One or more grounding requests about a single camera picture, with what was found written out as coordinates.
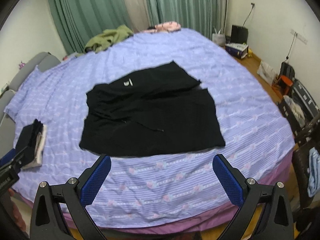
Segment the metal screw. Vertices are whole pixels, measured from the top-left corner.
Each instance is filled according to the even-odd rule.
[[[253,185],[253,184],[256,183],[256,181],[255,181],[253,178],[247,179],[247,182],[248,182],[250,185]]]
[[[39,184],[39,186],[40,186],[40,187],[45,187],[45,186],[47,186],[47,183],[46,183],[45,181],[43,181],[43,182],[41,182],[41,183]]]
[[[284,184],[280,181],[277,183],[277,185],[278,185],[278,187],[284,187]]]
[[[68,180],[69,184],[75,184],[77,182],[77,178],[71,178]]]

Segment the black speaker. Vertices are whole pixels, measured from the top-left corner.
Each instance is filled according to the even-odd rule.
[[[231,29],[231,43],[247,44],[248,29],[242,26],[233,25]]]

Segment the green curtain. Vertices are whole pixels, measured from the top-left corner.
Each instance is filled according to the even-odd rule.
[[[147,0],[151,25],[176,21],[211,38],[215,28],[220,29],[217,0]]]
[[[125,24],[131,27],[123,0],[48,0],[54,23],[68,52],[82,52],[93,36]]]

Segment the white plastic bag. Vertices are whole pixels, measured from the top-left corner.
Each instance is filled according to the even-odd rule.
[[[287,105],[290,107],[294,117],[299,122],[300,127],[303,128],[306,125],[306,118],[304,117],[301,107],[296,104],[289,96],[283,96],[283,98]]]
[[[214,28],[215,33],[212,33],[212,41],[218,46],[223,47],[226,44],[226,36],[220,34],[221,30],[217,33],[216,28]]]
[[[276,77],[276,72],[267,63],[261,62],[257,74],[261,76],[269,85],[272,85]]]

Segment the purple bedsheet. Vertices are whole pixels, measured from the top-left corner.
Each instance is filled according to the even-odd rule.
[[[149,228],[224,205],[228,198],[212,170],[217,153],[245,177],[260,180],[270,174],[294,146],[287,120],[258,81],[225,50],[193,30],[182,29],[138,33],[107,51],[90,52],[44,73],[36,68],[6,112],[16,122],[15,141],[35,118],[48,126],[43,164],[22,171],[13,188],[33,201],[41,181],[65,183],[92,166],[97,155],[79,148],[88,114],[86,92],[97,83],[172,60],[208,88],[226,147],[111,158],[110,174],[87,206],[95,223],[103,228]]]
[[[287,154],[278,167],[276,167],[270,174],[259,180],[260,184],[274,185],[278,181],[287,181],[289,177],[289,170],[292,159],[292,151]],[[25,198],[22,199],[32,207],[33,203]],[[196,232],[204,231],[214,228],[218,225],[226,223],[232,219],[236,213],[237,207],[233,206],[231,202],[227,202],[217,208],[208,210],[191,218],[180,221],[149,228],[127,228],[120,231],[133,234],[148,234],[148,235],[164,235],[174,234],[178,232]],[[67,224],[71,228],[76,228],[69,213],[64,214]]]

